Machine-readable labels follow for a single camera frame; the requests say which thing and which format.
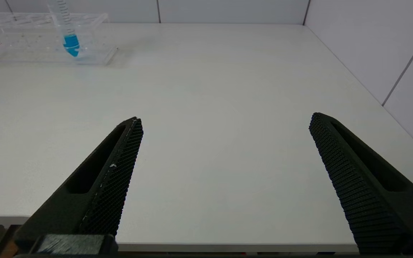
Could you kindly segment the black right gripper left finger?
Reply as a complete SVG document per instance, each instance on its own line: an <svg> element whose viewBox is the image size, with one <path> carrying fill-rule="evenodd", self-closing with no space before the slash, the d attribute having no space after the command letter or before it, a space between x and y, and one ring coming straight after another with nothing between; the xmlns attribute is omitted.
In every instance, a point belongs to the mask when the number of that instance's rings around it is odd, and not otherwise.
<svg viewBox="0 0 413 258"><path fill-rule="evenodd" d="M144 135L141 119L118 124L14 235L33 245L47 234L117 234Z"/></svg>

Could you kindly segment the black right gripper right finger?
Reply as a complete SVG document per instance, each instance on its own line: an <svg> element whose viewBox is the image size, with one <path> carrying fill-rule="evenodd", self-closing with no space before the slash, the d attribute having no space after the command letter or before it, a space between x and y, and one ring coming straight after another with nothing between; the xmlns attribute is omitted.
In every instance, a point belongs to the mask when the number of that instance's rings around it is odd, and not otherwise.
<svg viewBox="0 0 413 258"><path fill-rule="evenodd" d="M413 254L413 183L333 117L309 131L359 253Z"/></svg>

